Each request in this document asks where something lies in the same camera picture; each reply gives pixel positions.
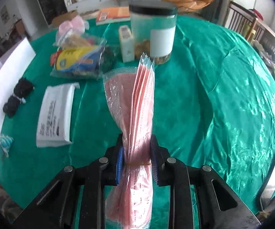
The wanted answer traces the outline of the black yarn bundle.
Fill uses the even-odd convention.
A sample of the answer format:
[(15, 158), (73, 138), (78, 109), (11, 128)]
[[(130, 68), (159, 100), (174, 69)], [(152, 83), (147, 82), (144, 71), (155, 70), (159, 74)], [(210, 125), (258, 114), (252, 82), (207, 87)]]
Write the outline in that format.
[(2, 110), (7, 117), (15, 116), (19, 106), (26, 103), (26, 98), (34, 91), (34, 85), (28, 79), (22, 77), (13, 89), (12, 95), (4, 104)]

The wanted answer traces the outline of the yellow blue snack bag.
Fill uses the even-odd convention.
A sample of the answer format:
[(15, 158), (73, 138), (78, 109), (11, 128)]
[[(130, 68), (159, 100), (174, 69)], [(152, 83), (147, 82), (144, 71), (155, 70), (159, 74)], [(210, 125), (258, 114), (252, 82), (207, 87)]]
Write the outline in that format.
[(99, 79), (115, 65), (118, 53), (94, 37), (70, 37), (56, 46), (50, 58), (51, 76), (64, 79)]

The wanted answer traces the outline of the green satin tablecloth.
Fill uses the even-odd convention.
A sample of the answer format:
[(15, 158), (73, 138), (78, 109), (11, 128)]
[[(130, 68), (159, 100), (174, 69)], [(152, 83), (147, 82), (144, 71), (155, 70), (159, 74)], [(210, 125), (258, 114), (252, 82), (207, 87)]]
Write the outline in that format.
[[(102, 157), (120, 134), (119, 95), (125, 81), (79, 80), (70, 144), (38, 148), (36, 132), (46, 89), (67, 83), (51, 75), (56, 31), (32, 41), (36, 57), (24, 77), (35, 88), (2, 133), (14, 139), (0, 153), (0, 184), (25, 208), (65, 166)], [(275, 80), (250, 44), (234, 31), (177, 18), (172, 55), (155, 67), (152, 132), (183, 163), (211, 166), (256, 213), (257, 194), (275, 155)]]

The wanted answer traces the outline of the small beige tea box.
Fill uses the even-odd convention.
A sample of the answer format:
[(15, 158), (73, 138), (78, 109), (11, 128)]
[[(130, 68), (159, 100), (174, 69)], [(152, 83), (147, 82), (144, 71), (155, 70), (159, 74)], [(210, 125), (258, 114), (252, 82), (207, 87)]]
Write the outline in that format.
[(130, 28), (127, 25), (120, 26), (118, 33), (123, 62), (133, 61), (135, 59), (134, 38)]

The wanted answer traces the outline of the pink mesh bath pouf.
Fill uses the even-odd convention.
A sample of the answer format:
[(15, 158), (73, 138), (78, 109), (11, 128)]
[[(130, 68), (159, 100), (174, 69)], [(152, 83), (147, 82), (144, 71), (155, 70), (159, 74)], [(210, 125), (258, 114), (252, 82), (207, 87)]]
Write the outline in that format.
[(58, 36), (64, 36), (69, 32), (81, 35), (85, 30), (89, 30), (89, 22), (84, 20), (80, 15), (77, 15), (72, 20), (67, 20), (60, 24), (58, 28)]

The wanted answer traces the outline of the wooden dining chair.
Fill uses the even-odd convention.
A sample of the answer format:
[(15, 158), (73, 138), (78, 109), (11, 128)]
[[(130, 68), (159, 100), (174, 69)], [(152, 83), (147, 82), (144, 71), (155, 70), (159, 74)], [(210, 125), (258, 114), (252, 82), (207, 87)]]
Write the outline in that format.
[(275, 54), (275, 32), (253, 11), (230, 1), (223, 26), (240, 34), (247, 41), (257, 40), (265, 50)]

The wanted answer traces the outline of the brown cardboard box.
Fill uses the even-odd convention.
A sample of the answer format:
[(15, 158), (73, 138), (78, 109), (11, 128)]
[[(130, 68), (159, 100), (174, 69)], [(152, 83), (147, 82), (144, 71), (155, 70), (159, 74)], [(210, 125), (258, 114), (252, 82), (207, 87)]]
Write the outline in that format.
[(65, 14), (54, 17), (54, 19), (52, 20), (52, 28), (57, 28), (58, 26), (60, 26), (61, 23), (65, 22), (65, 21), (71, 21), (77, 15), (79, 15), (77, 10), (72, 10)]

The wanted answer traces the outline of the clear jar black lid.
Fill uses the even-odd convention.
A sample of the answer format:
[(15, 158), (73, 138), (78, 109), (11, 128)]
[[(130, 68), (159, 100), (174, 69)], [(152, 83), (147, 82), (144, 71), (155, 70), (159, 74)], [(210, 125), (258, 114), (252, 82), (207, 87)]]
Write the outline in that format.
[(135, 57), (143, 53), (156, 64), (169, 61), (174, 45), (175, 4), (159, 0), (134, 0), (129, 5)]

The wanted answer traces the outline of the orange book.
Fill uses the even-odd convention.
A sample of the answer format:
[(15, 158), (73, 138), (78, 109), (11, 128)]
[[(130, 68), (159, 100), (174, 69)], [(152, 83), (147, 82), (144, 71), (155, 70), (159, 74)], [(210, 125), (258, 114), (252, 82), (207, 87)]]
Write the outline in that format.
[(104, 25), (116, 22), (126, 22), (130, 21), (130, 11), (129, 7), (111, 7), (104, 8), (99, 11), (96, 18), (96, 25)]

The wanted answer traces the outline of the white tv cabinet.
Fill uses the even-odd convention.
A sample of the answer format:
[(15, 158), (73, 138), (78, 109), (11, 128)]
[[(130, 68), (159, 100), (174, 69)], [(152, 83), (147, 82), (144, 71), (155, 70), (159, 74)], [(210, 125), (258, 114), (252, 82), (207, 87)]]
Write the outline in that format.
[[(121, 6), (128, 6), (128, 1), (123, 1)], [(77, 10), (79, 14), (102, 8), (118, 7), (113, 0), (82, 0), (67, 6), (67, 11)]]

